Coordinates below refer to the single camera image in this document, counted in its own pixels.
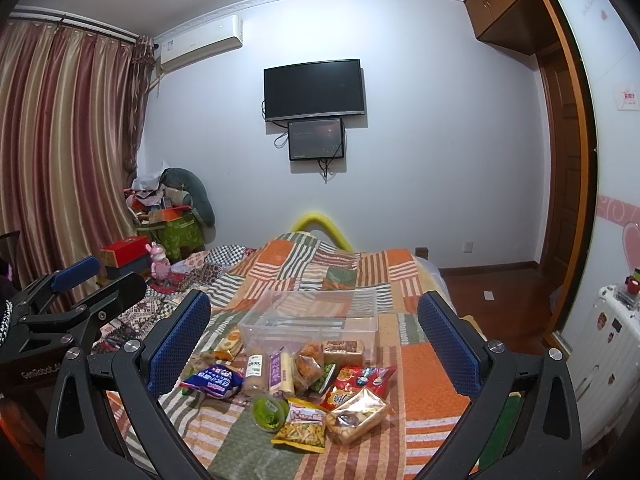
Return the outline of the red noodle snack bag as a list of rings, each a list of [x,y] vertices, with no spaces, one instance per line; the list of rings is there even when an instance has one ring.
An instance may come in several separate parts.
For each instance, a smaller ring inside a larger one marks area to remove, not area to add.
[[[385,399],[390,388],[390,381],[396,373],[396,366],[343,366],[334,381],[326,390],[320,406],[326,411],[333,411],[362,390],[368,389],[381,399]]]

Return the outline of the blue white snack bag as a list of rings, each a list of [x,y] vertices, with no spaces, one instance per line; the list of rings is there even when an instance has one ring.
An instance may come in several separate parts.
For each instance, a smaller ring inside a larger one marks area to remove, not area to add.
[[[235,396],[242,388],[243,376],[232,368],[214,364],[180,382],[180,387],[224,400]]]

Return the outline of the beige green snack packet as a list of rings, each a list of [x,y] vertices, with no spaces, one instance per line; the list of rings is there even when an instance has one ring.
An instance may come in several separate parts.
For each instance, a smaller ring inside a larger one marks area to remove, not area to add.
[[[214,358],[224,362],[232,362],[240,354],[242,348],[241,331],[238,326],[234,326],[216,345]]]

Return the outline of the orange floss pastry bag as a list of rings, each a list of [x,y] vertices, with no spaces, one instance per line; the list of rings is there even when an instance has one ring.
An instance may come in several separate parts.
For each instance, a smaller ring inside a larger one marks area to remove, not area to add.
[[[296,353],[294,365],[295,391],[298,393],[305,392],[323,374],[322,343],[316,340],[308,341]]]

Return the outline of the green round jelly cup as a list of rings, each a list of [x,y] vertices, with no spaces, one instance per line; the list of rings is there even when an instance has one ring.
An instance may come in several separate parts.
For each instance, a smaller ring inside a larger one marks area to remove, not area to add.
[[[275,434],[288,417],[288,401],[268,394],[256,396],[252,401],[252,417],[258,428]]]

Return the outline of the yellow chips snack bag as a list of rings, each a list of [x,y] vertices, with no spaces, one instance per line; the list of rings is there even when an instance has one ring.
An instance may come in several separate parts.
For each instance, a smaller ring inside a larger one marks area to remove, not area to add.
[[[288,416],[271,443],[322,454],[326,450],[326,411],[309,401],[289,398]]]

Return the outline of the red gift box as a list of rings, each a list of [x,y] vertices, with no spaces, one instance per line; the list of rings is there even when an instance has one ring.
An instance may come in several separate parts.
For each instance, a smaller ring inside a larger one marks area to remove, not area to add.
[[[130,236],[118,240],[100,249],[100,260],[104,266],[122,268],[126,264],[149,255],[146,245],[149,239],[142,235]]]

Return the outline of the pink plush toy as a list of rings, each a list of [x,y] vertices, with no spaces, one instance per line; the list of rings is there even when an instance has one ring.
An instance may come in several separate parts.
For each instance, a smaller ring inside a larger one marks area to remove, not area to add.
[[[163,281],[168,278],[171,263],[166,255],[166,250],[157,242],[145,245],[146,251],[149,253],[151,265],[151,276],[155,281]]]

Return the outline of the white suitcase with stickers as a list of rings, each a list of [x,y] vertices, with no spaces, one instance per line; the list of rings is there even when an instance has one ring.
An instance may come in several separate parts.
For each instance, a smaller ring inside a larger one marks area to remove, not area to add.
[[[617,425],[639,389],[639,304],[620,285],[599,290],[567,366],[588,450]]]

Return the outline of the pile of clothes clutter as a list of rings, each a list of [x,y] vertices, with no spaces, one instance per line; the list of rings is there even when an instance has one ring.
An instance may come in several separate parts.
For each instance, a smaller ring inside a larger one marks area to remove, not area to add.
[[[157,174],[137,178],[124,193],[135,226],[164,224],[194,211],[186,173],[181,168],[169,167]]]

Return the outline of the green fabric storage box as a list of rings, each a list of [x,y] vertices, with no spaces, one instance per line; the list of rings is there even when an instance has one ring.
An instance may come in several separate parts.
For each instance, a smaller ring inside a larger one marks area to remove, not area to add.
[[[201,225],[192,212],[166,222],[139,224],[136,232],[162,245],[171,263],[186,259],[205,246]]]

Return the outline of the clear tray of pastries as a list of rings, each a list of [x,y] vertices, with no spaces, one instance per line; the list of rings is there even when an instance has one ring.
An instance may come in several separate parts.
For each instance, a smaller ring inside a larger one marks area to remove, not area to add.
[[[349,445],[363,437],[390,414],[393,409],[368,388],[326,414],[326,429],[341,444]]]

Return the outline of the grey green pillow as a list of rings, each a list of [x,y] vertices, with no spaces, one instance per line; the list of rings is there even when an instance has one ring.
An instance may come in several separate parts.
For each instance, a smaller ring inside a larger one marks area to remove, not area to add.
[[[160,182],[168,188],[187,192],[191,196],[191,205],[198,221],[208,228],[215,226],[215,214],[206,188],[193,172],[171,167],[163,171]]]

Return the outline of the patchwork orange bed blanket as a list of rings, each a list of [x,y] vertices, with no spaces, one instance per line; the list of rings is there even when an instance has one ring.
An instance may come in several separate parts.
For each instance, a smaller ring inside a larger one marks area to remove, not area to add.
[[[148,336],[204,292],[208,324],[160,405],[212,477],[410,479],[470,404],[416,316],[423,294],[443,290],[408,250],[285,233],[176,263],[93,349]]]

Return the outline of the brown cracker sleeve pack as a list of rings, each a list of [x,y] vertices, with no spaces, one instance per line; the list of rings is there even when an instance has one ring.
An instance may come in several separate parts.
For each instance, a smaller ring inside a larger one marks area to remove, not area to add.
[[[264,352],[251,353],[246,362],[244,392],[248,396],[266,393],[268,389],[267,357]]]

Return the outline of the striped red gold curtain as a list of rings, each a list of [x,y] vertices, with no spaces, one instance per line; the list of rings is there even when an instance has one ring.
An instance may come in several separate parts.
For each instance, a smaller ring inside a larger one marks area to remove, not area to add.
[[[22,285],[134,234],[154,42],[67,25],[1,27],[1,229],[20,234]]]

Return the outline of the clear plastic storage bin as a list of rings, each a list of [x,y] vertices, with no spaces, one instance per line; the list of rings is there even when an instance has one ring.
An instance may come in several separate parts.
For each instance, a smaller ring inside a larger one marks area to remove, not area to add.
[[[360,341],[363,359],[378,354],[378,297],[372,288],[354,290],[268,290],[238,323],[243,344],[267,353],[296,352],[306,342]]]

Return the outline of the purple wrapped cheese stick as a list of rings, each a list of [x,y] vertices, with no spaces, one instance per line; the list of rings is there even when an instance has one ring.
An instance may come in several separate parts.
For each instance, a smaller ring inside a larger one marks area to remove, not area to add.
[[[279,350],[269,358],[269,393],[272,396],[294,396],[293,360],[290,352]]]

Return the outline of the yellow curved footboard pad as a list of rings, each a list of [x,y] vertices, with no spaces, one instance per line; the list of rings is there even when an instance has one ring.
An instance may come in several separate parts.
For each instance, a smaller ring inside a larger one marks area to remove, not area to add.
[[[320,212],[307,212],[299,217],[293,224],[292,232],[307,232],[309,228],[317,228],[326,234],[336,248],[345,252],[352,252],[352,245],[346,240],[344,234],[338,229],[335,223]]]

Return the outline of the white air conditioner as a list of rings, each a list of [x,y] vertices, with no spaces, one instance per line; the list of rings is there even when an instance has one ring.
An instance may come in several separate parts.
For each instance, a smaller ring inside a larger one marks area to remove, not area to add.
[[[243,22],[237,15],[194,27],[160,44],[160,74],[200,62],[243,45]]]

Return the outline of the large black wall television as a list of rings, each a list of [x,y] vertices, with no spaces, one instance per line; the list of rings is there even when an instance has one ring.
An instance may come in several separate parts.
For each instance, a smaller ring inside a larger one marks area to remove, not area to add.
[[[264,69],[268,122],[366,114],[361,63],[308,62]]]

